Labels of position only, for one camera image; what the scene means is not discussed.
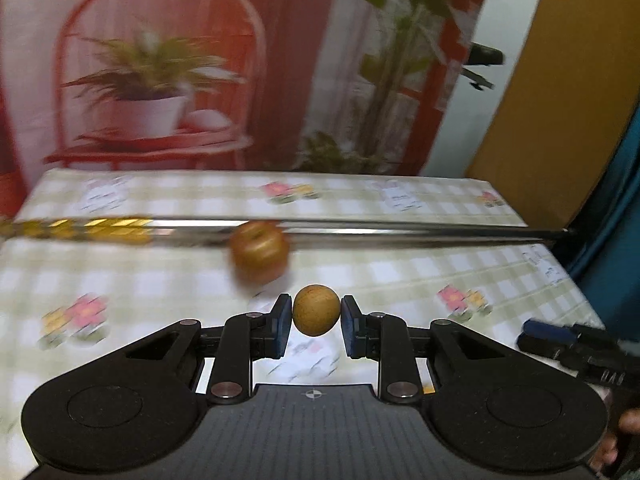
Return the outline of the right hand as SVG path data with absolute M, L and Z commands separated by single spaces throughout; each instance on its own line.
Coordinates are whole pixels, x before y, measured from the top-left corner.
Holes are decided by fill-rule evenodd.
M 608 396 L 608 432 L 590 466 L 608 478 L 627 472 L 639 456 L 639 395 L 623 390 Z

